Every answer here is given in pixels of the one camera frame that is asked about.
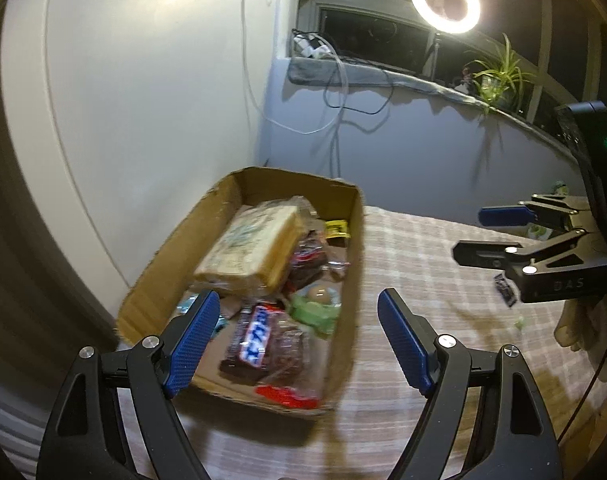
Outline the black patterned snack packet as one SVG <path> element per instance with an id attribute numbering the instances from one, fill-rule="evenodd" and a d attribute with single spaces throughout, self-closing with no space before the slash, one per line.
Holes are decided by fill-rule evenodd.
<path id="1" fill-rule="evenodd" d="M 511 308 L 517 303 L 517 295 L 514 292 L 513 286 L 509 284 L 507 278 L 503 273 L 497 274 L 493 278 L 494 287 L 497 292 L 501 295 L 506 307 Z"/>

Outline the snickers bar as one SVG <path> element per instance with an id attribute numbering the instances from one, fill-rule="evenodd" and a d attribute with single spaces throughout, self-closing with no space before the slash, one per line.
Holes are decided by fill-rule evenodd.
<path id="1" fill-rule="evenodd" d="M 266 377 L 270 370 L 270 347 L 283 314 L 274 304 L 264 302 L 243 308 L 219 372 L 232 382 L 249 385 Z"/>

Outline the yellow snack packet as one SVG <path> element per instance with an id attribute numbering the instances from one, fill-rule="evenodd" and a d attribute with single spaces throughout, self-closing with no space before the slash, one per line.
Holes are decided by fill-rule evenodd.
<path id="1" fill-rule="evenodd" d="M 325 238 L 327 240 L 349 240 L 349 224 L 347 220 L 328 220 L 325 222 Z"/>

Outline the egg snack packet orange-green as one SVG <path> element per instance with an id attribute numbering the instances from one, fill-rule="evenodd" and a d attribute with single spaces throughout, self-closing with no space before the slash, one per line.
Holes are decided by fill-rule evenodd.
<path id="1" fill-rule="evenodd" d="M 323 281 L 314 282 L 290 295 L 290 316 L 323 338 L 334 334 L 340 310 L 339 290 Z"/>

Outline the green candy packet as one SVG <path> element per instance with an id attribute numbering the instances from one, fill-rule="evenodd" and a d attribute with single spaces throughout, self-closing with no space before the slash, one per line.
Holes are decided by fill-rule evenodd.
<path id="1" fill-rule="evenodd" d="M 553 229 L 535 223 L 529 223 L 527 226 L 527 237 L 531 240 L 548 240 L 553 232 Z"/>

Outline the teal candy packet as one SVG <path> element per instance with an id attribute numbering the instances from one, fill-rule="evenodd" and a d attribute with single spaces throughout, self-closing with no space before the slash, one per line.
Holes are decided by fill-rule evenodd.
<path id="1" fill-rule="evenodd" d="M 223 330 L 228 321 L 223 318 L 220 309 L 220 297 L 216 292 L 185 292 L 174 309 L 174 316 L 194 314 L 194 320 L 204 327 L 212 326 L 212 337 Z"/>

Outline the small green candy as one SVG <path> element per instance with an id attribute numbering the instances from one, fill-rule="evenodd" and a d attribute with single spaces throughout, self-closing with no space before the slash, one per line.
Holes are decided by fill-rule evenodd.
<path id="1" fill-rule="evenodd" d="M 520 316 L 515 321 L 514 326 L 517 330 L 523 330 L 526 326 L 526 319 L 523 316 Z"/>

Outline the potted spider plant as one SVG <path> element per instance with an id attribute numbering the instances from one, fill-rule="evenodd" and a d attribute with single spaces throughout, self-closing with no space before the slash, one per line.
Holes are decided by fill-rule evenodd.
<path id="1" fill-rule="evenodd" d="M 471 83 L 486 107 L 518 114 L 523 108 L 528 86 L 537 75 L 523 66 L 509 36 L 503 32 L 503 44 L 494 47 L 494 55 L 481 54 L 465 67 L 471 71 Z"/>

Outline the plaid tablecloth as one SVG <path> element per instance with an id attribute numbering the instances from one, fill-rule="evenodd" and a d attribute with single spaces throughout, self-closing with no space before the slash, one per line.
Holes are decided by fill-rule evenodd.
<path id="1" fill-rule="evenodd" d="M 276 309 L 212 338 L 219 300 L 128 352 L 125 388 L 162 479 L 437 479 L 451 455 L 461 479 L 558 479 L 555 424 L 593 372 L 553 337 L 558 301 L 523 307 L 457 266 L 453 246 L 499 257 L 526 246 L 464 224 L 367 208 L 351 228 L 358 258 L 335 326 L 328 375 L 348 380 L 311 412 L 249 408 L 190 387 L 194 366 L 232 339 L 256 367 L 276 362 Z"/>

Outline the red-sealed brown snack bag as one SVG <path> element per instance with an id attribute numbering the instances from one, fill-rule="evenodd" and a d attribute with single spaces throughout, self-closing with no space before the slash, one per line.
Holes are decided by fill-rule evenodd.
<path id="1" fill-rule="evenodd" d="M 255 392 L 290 410 L 313 410 L 320 404 L 317 384 L 317 338 L 305 325 L 283 320 L 273 323 L 268 342 L 266 374 Z"/>

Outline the bagged sliced bread loaf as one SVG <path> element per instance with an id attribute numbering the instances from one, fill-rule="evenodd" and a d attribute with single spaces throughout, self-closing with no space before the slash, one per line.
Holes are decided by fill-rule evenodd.
<path id="1" fill-rule="evenodd" d="M 317 211 L 302 196 L 242 209 L 195 268 L 193 284 L 226 295 L 271 295 L 283 284 L 299 240 L 316 221 Z"/>

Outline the brown cardboard box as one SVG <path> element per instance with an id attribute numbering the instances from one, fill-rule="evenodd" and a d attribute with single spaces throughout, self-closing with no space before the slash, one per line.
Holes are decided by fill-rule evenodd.
<path id="1" fill-rule="evenodd" d="M 195 306 L 226 319 L 192 384 L 299 418 L 335 408 L 351 371 L 363 249 L 358 186 L 267 167 L 228 174 L 193 207 L 136 280 L 117 316 L 130 344 Z"/>

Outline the grey windowsill cloth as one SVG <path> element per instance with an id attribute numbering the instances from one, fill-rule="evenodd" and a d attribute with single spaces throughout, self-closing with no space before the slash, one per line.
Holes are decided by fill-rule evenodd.
<path id="1" fill-rule="evenodd" d="M 524 122 L 517 116 L 509 114 L 500 108 L 490 106 L 476 98 L 468 96 L 451 88 L 436 84 L 426 79 L 417 78 L 408 74 L 386 70 L 378 64 L 368 63 L 360 58 L 342 58 L 348 76 L 350 90 L 357 89 L 404 89 L 417 93 L 420 96 L 438 98 L 449 104 L 457 104 L 476 108 L 479 113 L 492 114 L 502 117 L 510 124 L 524 130 L 529 136 L 533 136 L 542 142 L 559 156 L 563 156 L 572 162 L 576 162 L 573 154 L 561 141 L 555 140 L 553 136 L 544 133 Z M 331 87 L 334 77 L 338 76 L 337 62 L 329 58 L 316 60 L 315 58 L 290 58 L 287 65 L 286 77 L 291 84 L 305 87 L 319 87 L 322 89 Z"/>

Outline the white power strip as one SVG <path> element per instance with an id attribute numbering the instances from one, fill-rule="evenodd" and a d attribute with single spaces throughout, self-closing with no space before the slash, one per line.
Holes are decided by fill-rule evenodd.
<path id="1" fill-rule="evenodd" d="M 333 47 L 316 32 L 302 32 L 293 30 L 293 53 L 298 58 L 332 58 L 334 56 Z"/>

